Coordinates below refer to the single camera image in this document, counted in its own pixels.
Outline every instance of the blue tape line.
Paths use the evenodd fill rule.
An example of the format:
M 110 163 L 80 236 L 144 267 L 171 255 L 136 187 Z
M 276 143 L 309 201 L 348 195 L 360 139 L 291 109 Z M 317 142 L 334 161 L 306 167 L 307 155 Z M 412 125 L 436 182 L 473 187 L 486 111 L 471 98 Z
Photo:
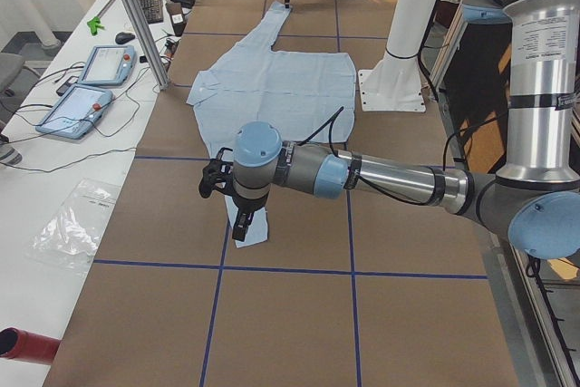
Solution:
M 463 274 L 427 274 L 419 272 L 362 272 L 357 271 L 358 276 L 394 276 L 402 278 L 443 278 L 456 280 L 487 280 L 488 276 L 463 275 Z
M 349 276 L 349 271 L 336 271 L 332 269 L 301 269 L 285 267 L 262 267 L 262 266 L 224 266 L 227 271 L 245 271 L 245 272 L 274 272 L 285 274 L 311 274 L 327 276 Z
M 363 386 L 363 371 L 361 369 L 361 340 L 359 336 L 359 309 L 356 294 L 356 266 L 354 263 L 354 233 L 353 209 L 351 207 L 351 193 L 346 192 L 346 213 L 348 217 L 348 238 L 351 250 L 351 288 L 353 290 L 353 325 L 354 325 L 354 356 L 356 359 L 356 385 Z
M 162 262 L 134 262 L 129 260 L 110 260 L 95 259 L 94 263 L 102 265 L 119 265 L 119 266 L 151 266 L 151 267 L 182 267 L 187 269 L 213 269 L 227 271 L 246 271 L 246 272 L 271 272 L 282 274 L 312 274 L 328 276 L 393 276 L 402 278 L 442 278 L 458 280 L 487 280 L 487 276 L 467 275 L 467 274 L 429 274 L 421 272 L 375 272 L 375 271 L 340 271 L 333 269 L 306 269 L 306 268 L 287 268 L 287 267 L 262 267 L 262 266 L 218 266 L 218 265 L 196 265 L 189 263 L 162 263 Z
M 221 259 L 219 260 L 219 272 L 217 273 L 216 293 L 214 294 L 214 304 L 211 307 L 211 318 L 209 320 L 208 340 L 206 341 L 206 352 L 203 357 L 203 366 L 201 369 L 201 376 L 199 377 L 199 387 L 203 387 L 206 381 L 206 373 L 208 371 L 209 350 L 211 348 L 211 339 L 214 333 L 214 324 L 216 322 L 216 312 L 218 311 L 219 289 L 221 287 L 221 277 L 224 273 L 224 263 L 226 261 L 227 240 L 229 239 L 229 221 L 226 223 L 226 234 L 224 235 L 224 246 L 221 251 Z
M 190 263 L 161 263 L 161 262 L 131 262 L 129 260 L 108 260 L 95 258 L 93 263 L 100 265 L 117 265 L 117 266 L 149 266 L 149 267 L 182 267 L 185 269 L 213 269 L 219 270 L 216 265 L 195 265 Z

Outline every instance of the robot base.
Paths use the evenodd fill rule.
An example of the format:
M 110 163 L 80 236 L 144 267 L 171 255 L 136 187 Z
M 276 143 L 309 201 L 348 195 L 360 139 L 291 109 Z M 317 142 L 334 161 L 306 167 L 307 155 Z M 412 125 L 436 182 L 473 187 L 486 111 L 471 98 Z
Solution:
M 360 70 L 358 73 L 362 110 L 425 112 L 419 71 L 412 74 L 411 79 L 405 83 L 401 83 L 399 76 L 399 80 L 395 81 L 394 86 L 384 86 L 380 83 L 377 84 L 373 78 L 381 69 L 380 63 L 382 61 L 374 70 Z

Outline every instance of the black cable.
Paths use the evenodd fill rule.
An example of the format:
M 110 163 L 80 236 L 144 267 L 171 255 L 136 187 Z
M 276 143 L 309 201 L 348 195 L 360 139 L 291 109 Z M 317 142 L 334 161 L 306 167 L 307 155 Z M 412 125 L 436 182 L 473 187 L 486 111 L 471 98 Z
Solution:
M 490 118 L 489 120 L 478 122 L 477 124 L 473 124 L 472 126 L 464 127 L 463 129 L 459 129 L 459 130 L 451 133 L 449 135 L 449 137 L 447 138 L 447 140 L 445 141 L 445 147 L 443 147 L 443 159 L 442 159 L 442 164 L 441 164 L 442 170 L 445 170 L 447 168 L 447 164 L 446 164 L 447 151 L 450 147 L 451 140 L 453 138 L 455 138 L 457 135 L 459 135 L 460 133 L 463 133 L 465 131 L 470 131 L 470 130 L 474 130 L 474 129 L 476 130 L 482 126 L 485 126 L 486 124 L 490 124 L 493 121 L 497 121 L 500 118 L 505 117 L 506 115 L 508 115 L 507 111 L 500 113 L 498 116 Z
M 165 32 L 165 36 L 161 36 L 160 38 L 158 38 L 157 40 L 155 40 L 154 43 L 158 43 L 159 41 L 164 40 L 165 38 L 170 38 L 171 36 L 175 36 L 175 35 L 174 34 L 170 34 L 169 32 Z
M 84 160 L 87 160 L 87 159 L 98 158 L 100 156 L 104 156 L 106 154 L 111 154 L 111 153 L 123 153 L 126 151 L 133 151 L 133 150 L 136 150 L 135 147 L 129 147 L 128 149 L 123 149 L 123 150 L 119 150 L 119 149 L 107 150 L 107 151 L 104 151 L 103 153 L 93 153 L 93 154 L 89 154 L 89 155 L 85 156 L 84 158 L 80 158 L 80 159 L 75 160 L 73 162 L 69 162 L 69 163 L 66 163 L 64 165 L 61 165 L 60 167 L 55 167 L 52 169 L 25 168 L 25 167 L 19 167 L 17 165 L 10 165 L 8 163 L 3 163 L 2 161 L 0 161 L 0 164 L 4 165 L 5 167 L 8 167 L 8 168 L 21 169 L 23 171 L 42 172 L 43 174 L 50 174 L 52 172 L 58 171 L 59 169 L 65 169 L 65 168 L 68 168 L 68 167 L 75 165 L 77 163 L 83 162 Z
M 109 105 L 113 104 L 114 102 L 116 102 L 116 101 L 117 101 L 117 100 L 118 100 L 120 97 L 122 97 L 123 95 L 126 95 L 126 96 L 127 96 L 127 98 L 128 98 L 129 100 L 131 100 L 132 102 L 134 102 L 134 103 L 137 105 L 137 107 L 135 108 L 135 111 L 134 111 L 134 112 L 133 112 L 133 114 L 132 114 L 132 115 L 129 117 L 129 119 L 128 119 L 127 121 L 125 121 L 125 122 L 124 122 L 124 123 L 123 123 L 123 124 L 122 124 L 122 125 L 121 125 L 121 126 L 120 126 L 120 127 L 117 129 L 117 130 L 116 130 L 116 131 L 114 131 L 113 133 L 104 133 L 104 132 L 102 132 L 102 131 L 101 131 L 101 130 L 100 130 L 100 129 L 99 129 L 97 126 L 96 126 L 96 123 L 95 123 L 95 121 L 93 121 L 93 120 L 89 120 L 89 119 L 87 119 L 87 118 L 83 118 L 83 119 L 73 119 L 73 118 L 70 118 L 70 117 L 63 117 L 63 116 L 61 116 L 61 117 L 54 118 L 54 119 L 52 119 L 51 121 L 56 121 L 56 120 L 68 120 L 68 121 L 73 121 L 73 122 L 75 122 L 75 124 L 73 124 L 73 125 L 70 125 L 70 126 L 65 126 L 65 127 L 61 128 L 61 129 L 57 129 L 57 130 L 54 130 L 54 131 L 50 131 L 50 132 L 46 132 L 46 133 L 41 133 L 41 134 L 39 134 L 39 135 L 35 135 L 35 136 L 32 136 L 32 137 L 30 137 L 30 138 L 24 138 L 24 139 L 21 139 L 21 140 L 11 140 L 11 141 L 10 141 L 10 144 L 16 144 L 16 143 L 18 143 L 18 142 L 25 142 L 25 141 L 27 141 L 27 140 L 35 140 L 35 139 L 38 139 L 38 138 L 42 138 L 43 136 L 47 136 L 47 135 L 52 135 L 52 134 L 55 134 L 55 133 L 57 133 L 57 132 L 59 132 L 59 131 L 66 131 L 66 130 L 70 129 L 72 126 L 74 126 L 74 125 L 78 125 L 78 124 L 80 124 L 80 123 L 82 123 L 82 122 L 89 122 L 89 123 L 92 125 L 92 127 L 93 127 L 93 128 L 94 128 L 94 129 L 95 129 L 95 130 L 96 130 L 96 131 L 97 131 L 97 132 L 98 132 L 98 133 L 99 133 L 99 134 L 100 134 L 100 135 L 103 137 L 103 138 L 111 138 L 111 137 L 115 136 L 117 133 L 119 133 L 119 132 L 120 132 L 122 129 L 124 129 L 124 128 L 125 128 L 125 127 L 126 127 L 128 124 L 129 124 L 129 123 L 131 123 L 131 122 L 132 122 L 132 121 L 135 119 L 135 116 L 137 115 L 137 112 L 138 112 L 138 111 L 139 111 L 139 109 L 140 109 L 140 103 L 139 103 L 139 102 L 137 102 L 136 100 L 132 99 L 132 98 L 129 96 L 129 90 L 130 90 L 130 89 L 131 89 L 133 86 L 135 86 L 135 85 L 136 85 L 136 84 L 137 84 L 137 83 L 140 81 L 140 79 L 142 79 L 142 77 L 144 76 L 145 72 L 146 72 L 146 71 L 147 71 L 149 68 L 150 68 L 150 67 L 143 67 L 143 68 L 141 68 L 141 69 L 139 70 L 139 72 L 137 73 L 137 77 L 136 77 L 136 79 L 133 81 L 133 83 L 132 83 L 131 85 L 129 85 L 129 87 L 128 87 L 128 88 L 127 88 L 127 89 L 126 89 L 124 92 L 122 92 L 120 95 L 118 95 L 117 97 L 115 97 L 114 99 L 112 99 L 110 102 L 108 102 L 108 103 L 106 103 L 106 104 L 103 104 L 103 105 L 101 106 L 101 111 L 102 111 L 102 110 L 104 110 L 104 109 L 105 109 L 107 106 L 109 106 Z M 27 119 L 26 119 L 24 116 L 20 115 L 19 113 L 14 113 L 14 115 L 16 115 L 16 116 L 18 116 L 18 117 L 22 118 L 22 119 L 23 119 L 23 120 L 24 120 L 24 121 L 25 121 L 27 124 L 29 124 L 29 125 L 30 125 L 30 126 L 32 126 L 32 127 L 38 127 L 38 126 L 42 126 L 42 125 L 43 125 L 42 123 L 39 123 L 39 124 L 32 123 L 32 122 L 30 122 L 29 120 L 27 120 Z
M 574 263 L 574 262 L 571 262 L 571 261 L 570 261 L 570 260 L 568 260 L 568 259 L 564 260 L 563 258 L 557 258 L 556 260 L 559 260 L 560 262 L 562 262 L 562 263 L 565 263 L 566 265 L 573 266 L 573 267 L 575 267 L 576 269 L 580 269 L 580 266 L 579 266 L 579 265 L 577 265 L 577 264 L 576 264 L 576 263 Z
M 328 127 L 328 144 L 330 146 L 330 150 L 333 153 L 333 155 L 338 158 L 338 152 L 334 149 L 334 145 L 333 145 L 333 127 L 334 127 L 334 122 L 336 121 L 336 119 L 338 118 L 338 115 L 340 115 L 340 113 L 344 110 L 344 106 L 341 106 L 341 108 L 335 112 L 333 114 L 333 116 L 331 118 L 328 119 L 327 122 L 325 122 L 321 127 L 319 127 L 312 135 L 310 135 L 308 137 L 308 139 L 298 143 L 298 145 L 304 145 L 306 144 L 309 140 L 311 140 L 314 136 L 316 136 L 316 134 L 318 132 L 320 132 L 325 126 L 326 124 L 330 124 L 330 126 Z M 353 174 L 351 168 L 349 167 L 349 175 L 355 176 L 358 180 L 360 180 L 362 183 L 364 183 L 365 185 L 375 189 L 376 191 L 382 193 L 383 195 L 395 199 L 397 201 L 400 201 L 401 203 L 405 203 L 405 204 L 411 204 L 413 206 L 427 206 L 430 204 L 429 201 L 415 201 L 411 198 L 405 199 L 405 198 L 401 198 L 398 195 L 392 194 L 391 192 L 389 192 L 388 190 L 386 190 L 385 188 L 371 182 L 370 180 L 364 178 L 363 176 L 361 176 L 361 174 Z
M 423 45 L 423 49 L 435 49 L 435 50 L 440 50 L 440 49 L 444 49 L 445 47 L 449 47 L 450 44 L 444 44 L 444 45 L 440 45 L 439 47 L 433 47 L 432 45 Z
M 2 109 L 4 109 L 6 112 L 12 114 L 12 115 L 16 115 L 16 113 L 22 109 L 26 109 L 26 108 L 32 108 L 32 107 L 43 107 L 43 108 L 48 108 L 51 109 L 53 106 L 50 104 L 25 104 L 23 106 L 20 106 L 19 108 L 17 108 L 15 111 L 11 110 L 10 108 L 8 108 L 3 102 L 2 100 L 0 100 L 0 106 L 2 106 Z
M 392 56 L 393 58 L 402 59 L 402 60 L 416 58 L 417 56 L 419 56 L 419 53 L 420 53 L 420 52 L 416 52 L 415 54 L 412 54 L 411 56 L 399 56 L 398 54 L 394 54 L 394 53 L 389 52 L 389 49 L 386 46 L 385 46 L 385 51 L 387 52 L 388 55 Z
M 84 68 L 84 65 L 79 65 L 79 66 L 75 66 L 77 63 L 73 63 L 71 66 L 66 67 L 66 68 L 62 68 L 61 70 L 57 70 L 56 72 L 47 74 L 44 77 L 41 77 L 40 79 L 38 79 L 38 81 L 36 81 L 36 83 L 30 88 L 31 90 L 37 86 L 40 85 L 42 83 L 44 83 L 44 81 L 50 77 L 53 77 L 54 75 L 58 74 L 58 73 L 62 73 L 61 77 L 59 77 L 58 79 L 56 79 L 54 81 L 54 83 L 59 82 L 60 80 L 63 79 L 63 77 L 70 71 L 70 70 L 79 70 L 81 68 Z
M 336 118 L 340 115 L 340 113 L 344 111 L 344 106 L 341 106 L 338 111 L 336 111 L 333 115 L 331 115 L 331 117 L 326 120 L 324 122 L 324 124 L 322 126 L 320 126 L 318 129 L 316 129 L 314 131 L 314 133 L 312 133 L 308 138 L 306 138 L 305 140 L 301 140 L 300 142 L 298 142 L 297 145 L 302 146 L 305 145 L 306 143 L 310 142 L 310 140 L 316 136 L 318 133 L 320 133 L 328 124 L 332 124 L 334 125 L 334 121 L 336 121 Z
M 532 257 L 531 255 L 528 254 L 526 276 L 528 278 L 535 278 L 536 276 L 539 276 L 541 266 L 542 262 L 539 258 Z
M 425 48 L 425 44 L 427 43 L 427 39 L 429 38 L 429 33 L 431 30 L 431 27 L 433 26 L 433 22 L 435 21 L 435 14 L 437 13 L 437 5 L 438 5 L 439 1 L 440 0 L 436 0 L 435 4 L 433 5 L 433 9 L 431 9 L 431 15 L 430 15 L 429 21 L 427 22 L 427 27 L 425 28 L 425 32 L 423 34 L 423 39 L 420 42 L 419 52 L 417 53 L 417 61 L 418 61 L 420 72 L 423 73 L 423 76 L 425 76 L 425 79 L 427 80 L 427 84 L 429 85 L 429 88 L 431 89 L 431 93 L 433 94 L 433 99 L 435 99 L 435 102 L 439 101 L 439 93 L 435 89 L 435 85 L 433 84 L 433 82 L 430 78 L 430 71 L 425 66 L 425 63 L 423 62 L 421 55 L 422 55 L 423 49 Z

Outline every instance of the chair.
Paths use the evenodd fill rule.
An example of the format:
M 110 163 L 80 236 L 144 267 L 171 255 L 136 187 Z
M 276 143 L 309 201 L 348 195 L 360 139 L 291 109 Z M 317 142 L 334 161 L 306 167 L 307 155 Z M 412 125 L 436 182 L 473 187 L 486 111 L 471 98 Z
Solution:
M 0 92 L 3 92 L 6 97 L 15 96 L 15 92 L 10 89 L 10 85 L 15 81 L 16 77 L 18 77 L 22 70 L 28 70 L 37 78 L 40 77 L 39 72 L 25 65 L 25 59 L 20 54 L 0 53 Z M 8 120 L 0 119 L 0 131 L 3 129 L 6 122 L 8 122 Z

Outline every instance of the white pillar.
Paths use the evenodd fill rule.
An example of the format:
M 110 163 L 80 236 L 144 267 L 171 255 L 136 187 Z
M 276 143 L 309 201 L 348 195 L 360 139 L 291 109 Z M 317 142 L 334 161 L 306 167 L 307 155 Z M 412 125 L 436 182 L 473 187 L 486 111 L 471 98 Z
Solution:
M 38 36 L 44 50 L 55 50 L 61 46 L 61 41 L 54 36 L 53 31 L 38 12 L 32 0 L 13 0 L 13 3 L 14 7 L 22 12 L 27 23 Z
M 358 74 L 364 111 L 425 111 L 419 66 L 413 55 L 421 47 L 435 2 L 397 1 L 388 52 L 373 70 L 360 70 Z

